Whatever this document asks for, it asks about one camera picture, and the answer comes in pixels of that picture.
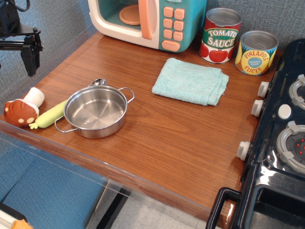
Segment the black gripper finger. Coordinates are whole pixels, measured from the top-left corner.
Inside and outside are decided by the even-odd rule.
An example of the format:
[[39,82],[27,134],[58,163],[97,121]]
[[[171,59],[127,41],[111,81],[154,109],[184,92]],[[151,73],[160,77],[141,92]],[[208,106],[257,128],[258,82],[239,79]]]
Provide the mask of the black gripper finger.
[[24,46],[21,50],[21,57],[24,62],[27,74],[32,77],[40,67],[40,51],[36,46]]

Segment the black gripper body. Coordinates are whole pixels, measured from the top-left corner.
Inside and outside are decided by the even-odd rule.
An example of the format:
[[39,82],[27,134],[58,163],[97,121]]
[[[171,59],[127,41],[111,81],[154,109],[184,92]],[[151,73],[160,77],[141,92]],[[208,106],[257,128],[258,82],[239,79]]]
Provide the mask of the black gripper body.
[[40,29],[19,23],[11,33],[0,34],[1,51],[43,50]]

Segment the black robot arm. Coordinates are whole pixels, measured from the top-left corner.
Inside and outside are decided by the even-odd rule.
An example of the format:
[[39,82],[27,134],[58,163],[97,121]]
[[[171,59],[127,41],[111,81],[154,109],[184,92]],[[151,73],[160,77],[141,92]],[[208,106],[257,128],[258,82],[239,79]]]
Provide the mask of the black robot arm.
[[19,12],[26,12],[30,5],[29,0],[26,8],[16,5],[13,0],[0,2],[0,50],[19,51],[27,74],[32,77],[40,67],[43,45],[40,29],[20,22]]

